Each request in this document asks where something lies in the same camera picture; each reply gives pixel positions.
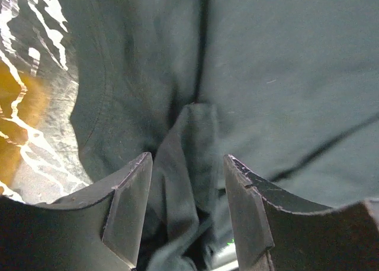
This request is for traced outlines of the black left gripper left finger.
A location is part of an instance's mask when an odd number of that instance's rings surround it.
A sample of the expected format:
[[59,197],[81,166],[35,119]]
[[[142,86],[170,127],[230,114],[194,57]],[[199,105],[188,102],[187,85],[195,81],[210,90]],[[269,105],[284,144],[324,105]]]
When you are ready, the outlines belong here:
[[152,175],[143,153],[52,204],[1,197],[2,270],[133,270]]

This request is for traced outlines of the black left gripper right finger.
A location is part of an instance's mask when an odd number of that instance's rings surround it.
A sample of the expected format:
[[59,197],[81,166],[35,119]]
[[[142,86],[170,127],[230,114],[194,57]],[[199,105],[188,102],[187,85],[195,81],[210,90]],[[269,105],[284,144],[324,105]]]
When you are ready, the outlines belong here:
[[240,270],[377,270],[378,200],[330,208],[224,157]]

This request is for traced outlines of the black t-shirt with blue logo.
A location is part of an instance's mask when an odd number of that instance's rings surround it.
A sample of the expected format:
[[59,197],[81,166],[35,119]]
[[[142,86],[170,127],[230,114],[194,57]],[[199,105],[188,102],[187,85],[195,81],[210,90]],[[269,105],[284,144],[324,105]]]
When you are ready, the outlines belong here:
[[153,171],[138,270],[232,239],[223,156],[330,207],[378,196],[378,0],[59,0],[93,180]]

